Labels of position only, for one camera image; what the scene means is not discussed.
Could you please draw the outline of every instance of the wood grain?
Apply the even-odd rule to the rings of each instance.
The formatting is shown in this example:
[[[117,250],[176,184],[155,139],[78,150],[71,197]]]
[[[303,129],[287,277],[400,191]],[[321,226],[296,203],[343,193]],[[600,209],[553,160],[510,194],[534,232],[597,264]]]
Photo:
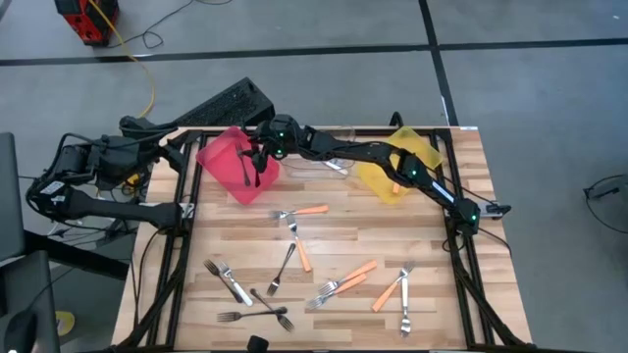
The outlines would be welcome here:
[[[463,185],[493,198],[479,132],[452,128],[451,133]],[[446,157],[444,166],[449,176]],[[194,163],[190,163],[185,193],[189,193],[193,168]],[[277,182],[246,207],[239,205],[216,180],[203,172],[176,348],[243,349],[251,334],[270,340],[271,349],[281,350],[463,348],[453,274],[449,256],[441,248],[445,239],[441,208],[417,190],[408,192],[398,204],[387,205],[361,182],[355,170],[351,168],[349,176],[344,177],[326,169],[296,173],[294,169],[282,167]],[[177,174],[167,163],[155,165],[147,200],[172,201],[176,183]],[[255,300],[251,308],[235,303],[220,281],[203,267],[203,260],[227,262],[246,290],[256,288],[265,293],[293,242],[286,221],[271,220],[269,212],[321,204],[330,206],[328,213],[296,216],[299,236],[313,271],[304,272],[298,255],[293,254],[280,288],[269,298],[271,305],[288,308],[287,316],[294,323],[295,331],[286,332],[273,317],[218,323],[218,313],[254,312],[264,307]],[[505,238],[499,221],[482,220],[481,227]],[[153,231],[150,225],[140,226],[133,252],[136,270]],[[514,333],[530,341],[507,250],[481,233],[475,240],[487,298]],[[139,305],[142,315],[154,298],[164,243],[163,236],[157,237],[146,256]],[[316,296],[320,285],[331,279],[338,280],[371,260],[378,262],[378,268],[369,272],[363,283],[331,298],[320,309],[305,309],[305,302]],[[417,263],[409,277],[412,333],[401,339],[399,288],[380,312],[373,313],[371,306],[408,260]],[[481,342],[477,309],[471,298],[469,301],[476,339]],[[158,342],[165,340],[169,314],[170,304],[167,304],[162,313]],[[131,332],[132,317],[130,273],[113,343],[122,341]]]

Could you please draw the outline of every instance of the black metal table frame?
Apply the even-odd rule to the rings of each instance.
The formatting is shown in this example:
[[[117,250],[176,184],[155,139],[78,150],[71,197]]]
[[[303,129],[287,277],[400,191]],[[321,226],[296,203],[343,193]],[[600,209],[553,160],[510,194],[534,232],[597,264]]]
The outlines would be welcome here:
[[[395,129],[396,127],[357,128],[355,132],[357,136],[388,136],[392,134],[395,131]],[[439,150],[439,140],[444,143],[446,157],[447,157],[449,169],[450,169],[450,176],[451,176],[450,179],[453,184],[453,192],[459,197],[462,197],[463,196],[462,184],[461,184],[460,174],[458,172],[458,167],[457,167],[457,163],[455,159],[455,152],[453,149],[453,141],[452,141],[450,129],[449,128],[415,128],[414,130],[422,136],[427,136],[430,139],[431,145],[437,150]],[[200,137],[200,142],[198,144],[198,149],[205,147],[205,145],[207,144],[208,138],[218,136],[222,132],[223,132],[222,129],[203,130],[203,133],[201,134],[201,137]],[[179,174],[179,178],[177,180],[177,188],[175,190],[175,200],[174,200],[175,202],[183,202],[184,186],[185,186],[185,181],[187,179],[187,170],[189,167],[189,158],[191,155],[191,150],[192,150],[191,144],[186,145],[183,150],[183,154],[185,156],[185,159],[188,162],[188,165],[185,168],[183,168],[182,172]],[[202,172],[201,165],[196,164],[192,182],[191,182],[191,191],[189,192],[189,202],[194,205],[196,205],[198,202],[198,195],[200,192],[199,189],[200,189],[200,182],[201,182],[201,172]],[[436,174],[437,174],[437,180],[441,184],[445,185],[445,175],[444,175],[442,166],[439,166],[436,168]],[[187,264],[187,260],[189,256],[189,249],[190,249],[191,235],[192,235],[195,214],[196,212],[194,212],[194,216],[191,219],[184,220],[184,227],[186,228],[187,231],[182,232],[183,242],[182,242],[182,246],[180,250],[179,261],[183,261],[185,266]],[[445,213],[444,213],[444,221],[445,221],[445,228],[446,228],[446,233],[447,233],[447,241],[448,241],[449,249],[450,249],[449,254],[451,257],[451,262],[453,264],[456,262],[460,263],[461,261],[460,252],[456,246],[456,240],[455,240],[455,238],[457,237],[456,231],[455,229],[452,228],[451,224],[447,221],[447,217],[445,216]],[[471,279],[473,281],[473,285],[475,285],[477,290],[479,290],[479,292],[482,295],[484,295],[484,287],[482,284],[482,277],[480,274],[480,268],[478,264],[478,258],[475,251],[473,238],[471,236],[467,236],[467,238],[464,240],[466,241],[466,248],[467,248],[466,253],[468,257],[469,270],[471,274]],[[166,287],[166,283],[168,281],[169,269],[171,268],[171,263],[173,259],[174,246],[175,246],[175,238],[172,236],[168,236],[166,239],[166,244],[165,244],[164,253],[162,257],[162,263],[160,267],[156,293],[160,293]],[[184,269],[183,269],[183,273],[179,275],[182,278],[184,278]],[[181,280],[179,283],[177,283],[174,289],[174,292],[172,294],[173,301],[172,301],[172,306],[171,306],[170,318],[168,320],[168,328],[167,328],[166,342],[165,342],[166,346],[174,347],[174,344],[175,344],[175,339],[177,335],[177,326],[179,324],[179,314],[180,314],[181,305],[182,305],[183,285],[184,285],[183,280]],[[465,287],[461,281],[456,280],[455,287],[456,287],[456,293],[458,297],[458,305],[460,309],[460,316],[462,320],[462,327],[464,331],[465,342],[466,342],[467,347],[470,348],[476,344],[476,341],[475,341],[475,335],[474,335],[474,328],[471,321],[471,312],[469,309],[467,294],[466,294]],[[485,314],[481,310],[479,310],[479,312],[480,312],[480,320],[482,324],[484,342],[485,344],[493,345],[495,344],[495,340],[493,337],[491,324],[485,317]],[[157,315],[148,331],[147,340],[146,340],[147,346],[152,346],[152,345],[157,344],[156,340],[157,340],[157,330],[159,327],[159,320],[160,320],[160,316]]]

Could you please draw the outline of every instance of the orange handle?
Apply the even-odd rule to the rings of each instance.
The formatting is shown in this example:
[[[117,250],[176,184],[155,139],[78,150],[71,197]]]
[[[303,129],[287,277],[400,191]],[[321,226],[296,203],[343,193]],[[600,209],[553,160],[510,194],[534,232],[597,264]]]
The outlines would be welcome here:
[[[348,281],[347,283],[341,285],[340,288],[336,289],[334,294],[340,294],[340,293],[346,291],[347,289],[360,284],[361,282],[363,282],[365,280],[366,280],[366,275],[362,274],[362,275],[360,275],[360,276],[358,276],[358,277]]]
[[[391,294],[393,294],[394,289],[396,288],[396,284],[397,281],[394,281],[391,286],[386,289],[384,291],[384,293],[382,293],[382,295],[380,295],[379,298],[377,298],[377,300],[375,301],[375,304],[373,304],[373,306],[371,307],[371,309],[373,309],[374,312],[379,312],[380,309],[382,309],[382,307],[384,306],[384,303],[386,303],[387,300],[389,300],[389,297],[391,297]]]
[[[345,278],[343,278],[342,280],[348,280],[348,279],[352,279],[354,277],[358,277],[362,274],[366,274],[367,272],[373,270],[377,268],[377,261],[376,260],[371,260],[368,263],[366,263],[366,265],[363,265],[361,268],[353,271],[352,273],[348,274]]]
[[[301,244],[301,240],[299,240],[299,238],[296,239],[296,248],[298,249],[298,257],[301,258],[301,265],[303,265],[303,271],[305,272],[312,271],[310,262],[309,260],[307,260],[307,256],[305,255],[305,249],[303,248],[303,244]]]
[[[330,210],[330,207],[328,205],[323,205],[323,206],[310,207],[310,208],[294,211],[294,214],[295,215],[311,215],[315,213],[326,213],[329,210]]]

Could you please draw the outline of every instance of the black stand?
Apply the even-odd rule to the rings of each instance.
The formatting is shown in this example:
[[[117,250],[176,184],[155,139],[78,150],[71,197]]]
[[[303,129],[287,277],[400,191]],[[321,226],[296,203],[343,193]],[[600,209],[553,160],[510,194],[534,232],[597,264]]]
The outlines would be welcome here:
[[[81,250],[28,230],[24,230],[24,237],[26,243],[25,254],[44,250],[48,253],[50,260],[56,263],[115,279],[127,279],[129,265],[122,261],[113,260],[91,251]]]

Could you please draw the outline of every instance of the utensil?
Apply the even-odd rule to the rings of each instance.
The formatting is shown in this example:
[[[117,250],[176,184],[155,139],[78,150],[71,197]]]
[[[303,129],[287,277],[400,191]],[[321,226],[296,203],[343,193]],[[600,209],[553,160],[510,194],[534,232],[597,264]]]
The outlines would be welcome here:
[[[257,300],[259,300],[262,304],[264,304],[268,309],[273,310],[273,308],[270,305],[268,305],[266,300],[264,300],[264,298],[262,298],[262,296],[259,295],[259,293],[257,292],[257,290],[255,290],[255,288],[251,288],[251,294],[253,294],[253,296],[257,298]],[[279,325],[282,326],[282,328],[285,328],[287,331],[292,331],[294,329],[294,325],[283,314],[275,313],[275,316],[277,316],[277,321],[279,322]]]
[[[205,265],[205,268],[207,268],[207,270],[209,270],[209,273],[218,277],[223,284],[225,285],[225,287],[229,290],[229,292],[232,294],[232,296],[234,297],[235,301],[238,303],[242,302],[242,297],[239,296],[239,294],[236,293],[236,291],[231,288],[230,285],[227,284],[227,282],[225,281],[225,279],[220,276],[220,271],[218,270],[218,267],[216,267],[216,265],[209,259],[203,261],[203,265]]]
[[[401,319],[401,336],[407,337],[410,334],[410,319],[408,319],[408,276],[401,279],[401,309],[403,319]]]
[[[250,186],[251,180],[248,178],[248,174],[246,173],[246,167],[244,166],[242,144],[239,143],[239,141],[235,144],[235,151],[237,152],[237,157],[239,158],[239,162],[242,164],[242,170],[244,171],[244,185]]]
[[[239,283],[237,283],[236,280],[234,279],[234,276],[232,275],[232,269],[230,269],[229,266],[227,266],[227,264],[225,264],[222,261],[220,262],[220,264],[218,264],[218,267],[220,268],[221,274],[224,277],[227,277],[232,282],[232,284],[234,285],[235,291],[237,292],[237,294],[239,294],[240,297],[242,297],[242,301],[244,302],[244,304],[246,304],[246,306],[252,306],[253,301],[246,294],[244,289],[242,289]]]
[[[270,216],[273,219],[283,219],[287,215],[312,215],[318,213],[326,213],[330,210],[328,205],[316,206],[316,207],[308,207],[305,209],[295,210],[295,211],[271,211]]]
[[[296,220],[294,216],[291,214],[286,215],[286,221],[288,222],[288,227],[294,235],[294,241],[296,242],[296,248],[298,249],[298,257],[301,258],[301,265],[303,265],[303,271],[310,272],[312,271],[312,267],[310,266],[310,261],[307,260],[307,255],[305,255],[305,248],[303,244],[301,244],[301,240],[298,238],[298,234],[296,233]]]
[[[340,287],[343,283],[347,282],[348,280],[354,277],[357,277],[359,275],[366,274],[367,272],[375,268],[377,268],[377,261],[371,260],[368,263],[362,265],[359,269],[345,276],[343,279],[332,280],[332,281],[327,282],[325,285],[323,285],[322,287],[318,289],[318,293],[321,295],[328,294],[329,292],[336,290],[338,287]]]
[[[399,271],[399,277],[394,280],[391,286],[389,286],[388,289],[386,289],[384,293],[380,295],[379,298],[377,298],[377,300],[371,307],[371,309],[374,312],[377,313],[380,311],[380,309],[382,309],[382,307],[384,306],[384,303],[386,303],[386,301],[389,300],[389,297],[391,296],[391,294],[393,294],[393,291],[396,288],[396,285],[398,284],[398,282],[402,278],[407,277],[410,274],[410,272],[412,272],[412,269],[414,269],[414,261],[408,261],[405,264],[403,264],[403,268],[401,269],[401,271]]]
[[[279,288],[280,277],[282,276],[282,272],[284,271],[284,268],[286,267],[286,264],[288,263],[290,256],[292,256],[292,253],[294,252],[295,247],[296,245],[292,243],[290,247],[288,248],[288,253],[286,254],[286,259],[284,260],[284,264],[282,265],[282,268],[279,270],[279,273],[277,274],[275,279],[273,279],[273,281],[271,282],[271,285],[268,287],[268,290],[266,291],[266,295],[268,296],[275,295],[277,288]]]
[[[327,300],[331,297],[333,297],[336,294],[340,294],[344,291],[346,291],[347,289],[363,282],[364,280],[366,280],[366,275],[362,274],[359,275],[358,277],[354,277],[353,279],[350,279],[349,281],[347,281],[345,284],[343,284],[340,288],[331,291],[325,295],[319,295],[316,298],[309,300],[307,303],[305,303],[305,307],[308,309],[316,309],[320,306],[322,306],[323,304],[325,304],[325,302],[327,302]]]
[[[228,312],[228,313],[220,313],[217,315],[217,319],[219,323],[231,323],[234,321],[238,321],[247,316],[257,316],[257,315],[277,315],[277,314],[285,314],[288,312],[286,307],[281,307],[277,310],[267,310],[265,312],[259,313],[251,313],[251,314],[241,314],[239,312]]]

